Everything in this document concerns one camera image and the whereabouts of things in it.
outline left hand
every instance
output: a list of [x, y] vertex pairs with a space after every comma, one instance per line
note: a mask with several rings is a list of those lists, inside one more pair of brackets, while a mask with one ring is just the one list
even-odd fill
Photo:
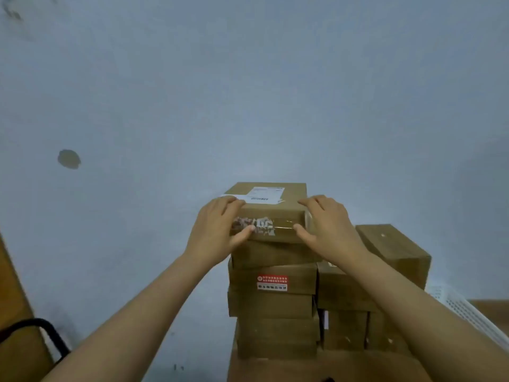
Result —
[[230, 236], [232, 222], [245, 203], [233, 196], [225, 196], [203, 206], [191, 230], [185, 254], [193, 255], [211, 267], [223, 261], [247, 240], [255, 228], [249, 225], [235, 236]]

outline red warning sticker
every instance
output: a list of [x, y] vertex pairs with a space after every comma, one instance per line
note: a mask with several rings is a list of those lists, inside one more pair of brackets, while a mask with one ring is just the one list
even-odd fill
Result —
[[257, 288], [263, 291], [288, 291], [288, 276], [258, 275]]

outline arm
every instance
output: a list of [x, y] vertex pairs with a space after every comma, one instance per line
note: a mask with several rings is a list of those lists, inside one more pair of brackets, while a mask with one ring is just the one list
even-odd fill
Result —
[[297, 234], [360, 283], [434, 380], [507, 380], [509, 357], [504, 350], [367, 251], [343, 205], [325, 196], [301, 203], [313, 216], [315, 235], [295, 225]]
[[43, 382], [142, 380], [182, 304], [205, 274], [245, 241], [252, 229], [230, 237], [244, 205], [213, 199], [199, 212], [182, 256], [70, 353]]

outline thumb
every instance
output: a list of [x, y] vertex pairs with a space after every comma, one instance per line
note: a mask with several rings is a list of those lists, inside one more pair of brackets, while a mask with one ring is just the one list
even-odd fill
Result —
[[251, 236], [251, 232], [253, 232], [255, 228], [256, 227], [254, 225], [248, 225], [235, 236], [230, 237], [230, 250], [234, 250], [240, 244], [245, 242], [249, 236]]
[[310, 247], [312, 250], [315, 250], [314, 246], [317, 241], [317, 237], [315, 235], [312, 235], [310, 232], [306, 231], [300, 224], [293, 225], [293, 229], [295, 229], [297, 236], [299, 236], [300, 239], [306, 243], [308, 247]]

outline plastic crate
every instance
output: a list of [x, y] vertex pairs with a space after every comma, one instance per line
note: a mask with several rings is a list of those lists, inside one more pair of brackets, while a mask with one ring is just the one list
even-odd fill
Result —
[[507, 335], [453, 288], [448, 285], [429, 285], [426, 292], [509, 352]]

